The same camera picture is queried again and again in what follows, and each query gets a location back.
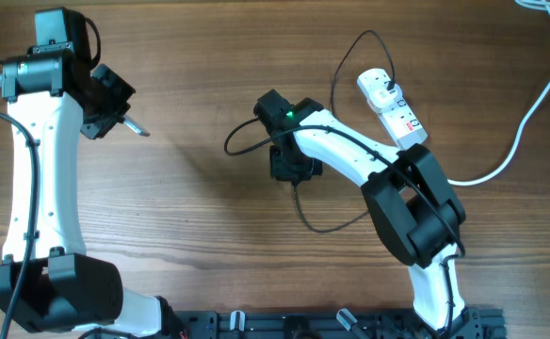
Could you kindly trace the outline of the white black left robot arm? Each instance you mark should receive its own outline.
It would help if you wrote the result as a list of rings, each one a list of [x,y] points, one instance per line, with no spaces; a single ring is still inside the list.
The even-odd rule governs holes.
[[[35,44],[4,60],[0,73],[14,145],[0,262],[4,326],[85,338],[177,338],[185,328],[168,303],[125,289],[113,264],[89,257],[79,222],[79,139],[129,124],[134,89],[101,62],[88,17],[45,9],[35,26]]]

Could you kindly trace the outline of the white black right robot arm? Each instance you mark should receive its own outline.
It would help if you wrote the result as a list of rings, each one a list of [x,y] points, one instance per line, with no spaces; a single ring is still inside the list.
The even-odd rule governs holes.
[[[410,271],[415,313],[432,331],[452,335],[464,309],[455,261],[465,254],[465,211],[433,154],[420,144],[380,144],[317,101],[292,105],[274,89],[253,113],[269,135],[273,178],[298,186],[330,166],[361,189],[381,243]]]

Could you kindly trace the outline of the white power strip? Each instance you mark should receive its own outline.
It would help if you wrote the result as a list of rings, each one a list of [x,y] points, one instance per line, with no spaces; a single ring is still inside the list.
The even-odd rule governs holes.
[[[402,89],[392,83],[384,69],[369,69],[359,75],[357,85],[368,106],[375,112],[392,141],[398,148],[406,150],[414,144],[423,144],[428,134],[403,98]]]

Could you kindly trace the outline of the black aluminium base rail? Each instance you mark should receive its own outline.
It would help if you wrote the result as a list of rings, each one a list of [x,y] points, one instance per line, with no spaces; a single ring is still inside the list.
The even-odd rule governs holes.
[[[175,314],[182,326],[180,338],[444,338],[410,309],[355,313],[347,309],[327,313],[217,313],[186,311]],[[458,339],[506,339],[500,309],[466,308],[453,321]]]

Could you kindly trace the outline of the cyan Galaxy smartphone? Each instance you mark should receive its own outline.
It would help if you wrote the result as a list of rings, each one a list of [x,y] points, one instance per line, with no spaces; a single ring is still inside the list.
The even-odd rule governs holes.
[[[128,115],[123,116],[123,123],[141,137],[149,137],[151,133]]]

